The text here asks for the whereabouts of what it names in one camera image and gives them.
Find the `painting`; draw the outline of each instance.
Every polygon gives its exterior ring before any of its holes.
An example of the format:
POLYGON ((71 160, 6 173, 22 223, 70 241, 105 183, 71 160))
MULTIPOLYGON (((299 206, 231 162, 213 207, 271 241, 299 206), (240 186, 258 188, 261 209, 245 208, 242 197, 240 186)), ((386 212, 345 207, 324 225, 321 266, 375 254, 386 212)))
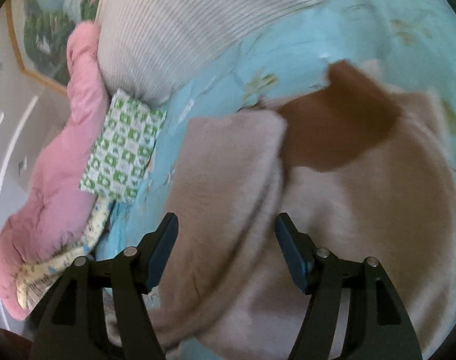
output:
POLYGON ((20 69, 66 93, 66 43, 77 23, 94 20, 100 0, 8 0, 8 30, 20 69))

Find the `bedding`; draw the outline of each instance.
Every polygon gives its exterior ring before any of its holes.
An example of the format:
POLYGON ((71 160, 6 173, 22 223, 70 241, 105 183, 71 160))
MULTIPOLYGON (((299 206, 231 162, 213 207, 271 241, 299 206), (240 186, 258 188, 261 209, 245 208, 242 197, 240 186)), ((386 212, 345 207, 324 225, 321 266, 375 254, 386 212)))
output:
MULTIPOLYGON (((132 204, 115 204, 97 259, 114 257, 157 228, 191 118, 229 115, 260 100, 314 92, 326 85, 327 64, 340 59, 357 66, 378 59, 385 82, 410 92, 435 92, 450 130, 450 166, 456 170, 456 16, 449 4, 325 0, 250 32, 159 108, 167 117, 146 178, 132 204)), ((197 358, 198 350, 206 354, 196 341, 184 346, 197 349, 182 351, 182 359, 197 358)))
MULTIPOLYGON (((328 77, 328 87, 276 112, 188 123, 165 207, 180 231, 161 306, 150 311, 162 346, 196 335, 224 360, 289 357, 309 297, 276 241, 280 211, 316 245, 382 261, 425 357, 449 332, 456 189, 439 99, 384 89, 346 62, 330 65, 328 77), (283 188, 278 156, 288 173, 283 188)), ((340 349, 337 342, 332 352, 340 349)))
POLYGON ((131 202, 153 154, 166 112, 151 110, 118 90, 93 146, 80 189, 118 202, 131 202))
POLYGON ((37 264, 25 264, 16 277, 16 297, 22 309, 33 311, 49 288, 77 257, 91 253, 105 229, 113 201, 97 197, 88 223, 79 240, 63 247, 52 258, 37 264))
POLYGON ((20 268, 47 261, 78 241, 95 202, 95 195, 81 191, 78 184, 108 109, 97 63, 98 37, 99 27, 86 22, 68 40, 70 118, 42 150, 25 205, 8 218, 0 233, 0 298, 17 320, 29 314, 17 300, 20 268))
POLYGON ((100 0, 100 68, 111 93, 160 104, 244 35, 323 1, 100 0))

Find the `blue floral bedding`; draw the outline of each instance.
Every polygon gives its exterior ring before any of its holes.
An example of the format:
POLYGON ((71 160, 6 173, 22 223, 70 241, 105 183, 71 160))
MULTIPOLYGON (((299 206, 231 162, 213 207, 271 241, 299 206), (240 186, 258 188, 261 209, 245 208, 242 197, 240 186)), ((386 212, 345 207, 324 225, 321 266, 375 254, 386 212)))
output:
MULTIPOLYGON (((114 257, 155 231, 186 125, 223 116, 260 98, 318 90, 328 63, 378 59, 384 80, 407 91, 433 88, 443 101, 456 169, 456 16, 445 0, 327 0, 286 16, 232 45, 162 106, 167 119, 146 180, 131 205, 117 203, 97 259, 114 257)), ((211 359, 196 341, 181 359, 211 359)))

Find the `pink quilt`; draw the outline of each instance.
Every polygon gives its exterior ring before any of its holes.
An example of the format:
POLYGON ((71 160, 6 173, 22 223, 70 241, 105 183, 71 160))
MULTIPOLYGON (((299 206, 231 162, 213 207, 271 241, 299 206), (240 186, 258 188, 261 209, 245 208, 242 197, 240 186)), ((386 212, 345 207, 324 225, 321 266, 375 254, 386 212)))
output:
POLYGON ((81 23, 67 45, 71 117, 61 134, 44 149, 35 166, 26 204, 10 216, 0 233, 0 297, 10 315, 28 315, 18 304, 16 274, 25 263, 42 262, 78 240, 95 195, 78 183, 102 132, 108 96, 97 62, 99 28, 81 23))

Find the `beige blanket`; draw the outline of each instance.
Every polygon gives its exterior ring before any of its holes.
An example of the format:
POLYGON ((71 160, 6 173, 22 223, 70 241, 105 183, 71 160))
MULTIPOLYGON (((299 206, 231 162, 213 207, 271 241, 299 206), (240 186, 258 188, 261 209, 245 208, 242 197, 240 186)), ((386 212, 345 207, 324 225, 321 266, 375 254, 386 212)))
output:
POLYGON ((150 311, 165 348, 195 335, 226 360, 288 357, 309 298, 274 237, 283 211, 340 258, 380 259, 425 358, 449 333, 456 190, 437 98, 390 93, 346 63, 329 79, 276 112, 190 122, 166 206, 179 238, 150 311))

